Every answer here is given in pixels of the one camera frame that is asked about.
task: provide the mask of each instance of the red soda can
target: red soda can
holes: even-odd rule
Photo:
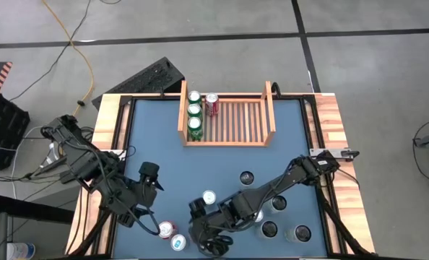
[[[208,93],[205,97],[205,110],[208,116],[214,116],[220,110],[220,99],[214,93]]]
[[[178,233],[178,228],[173,222],[163,221],[158,226],[160,227],[160,234],[158,235],[163,239],[170,239]]]

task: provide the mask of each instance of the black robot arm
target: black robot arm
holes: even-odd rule
[[[41,134],[58,143],[66,155],[71,174],[89,193],[99,191],[101,207],[118,215],[118,221],[131,227],[139,217],[151,214],[150,207],[163,190],[157,181],[159,166],[144,162],[139,170],[139,181],[124,176],[125,162],[113,152],[102,152],[87,141],[73,116],[61,116],[41,128]],[[147,232],[158,235],[160,231]]]
[[[195,199],[189,204],[191,209],[191,227],[189,228],[191,239],[203,254],[222,256],[233,244],[232,238],[220,235],[222,231],[246,230],[254,224],[256,213],[261,209],[264,202],[295,184],[320,185],[321,175],[334,173],[338,168],[339,163],[328,151],[322,152],[318,157],[300,156],[289,163],[282,175],[259,188],[246,189],[229,196],[218,203],[218,210],[215,212],[207,214],[204,208],[204,200],[202,198]],[[331,207],[324,207],[324,209],[332,211]],[[338,228],[344,227],[339,219],[332,218],[332,220],[338,222]],[[355,246],[359,246],[349,231],[345,235],[347,235],[348,243],[355,242]],[[363,248],[357,252],[368,254]]]

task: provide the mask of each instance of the wooden tray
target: wooden tray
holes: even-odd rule
[[[204,136],[200,141],[192,140],[188,132],[188,92],[187,82],[182,81],[178,133],[184,146],[267,147],[271,142],[275,133],[271,82],[266,82],[261,98],[220,98],[216,116],[205,113],[205,94],[201,94]]]

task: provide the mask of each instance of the green soda can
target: green soda can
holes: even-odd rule
[[[188,93],[188,103],[190,104],[198,104],[202,107],[202,95],[200,92],[192,90]]]
[[[190,104],[187,108],[188,117],[197,117],[200,118],[200,121],[203,122],[203,113],[202,108],[198,104]]]
[[[188,119],[188,131],[191,133],[191,137],[194,140],[201,140],[203,137],[202,121],[200,118],[189,118]]]

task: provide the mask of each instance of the blue tabletop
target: blue tabletop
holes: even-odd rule
[[[125,174],[139,180],[139,167],[149,161],[160,166],[159,182],[165,189],[158,191],[152,207],[158,222],[170,220],[178,232],[188,239],[184,251],[174,251],[168,240],[152,236],[138,225],[127,228],[119,225],[113,257],[116,259],[189,259],[203,258],[196,245],[189,240],[189,202],[213,190],[217,201],[240,188],[239,175],[245,170],[255,175],[253,187],[282,174],[291,159],[308,155],[299,102],[274,101],[277,132],[269,147],[183,147],[177,132],[179,101],[138,100],[134,111],[130,145],[136,147],[129,157]],[[284,212],[270,214],[266,206],[264,220],[277,223],[275,238],[256,235],[255,227],[239,233],[226,233],[234,244],[224,255],[228,258],[261,258],[291,256],[325,256],[324,235],[314,187],[293,186],[282,194],[287,199]],[[141,218],[155,229],[148,216]],[[307,225],[312,238],[307,243],[290,243],[285,239],[287,228]]]

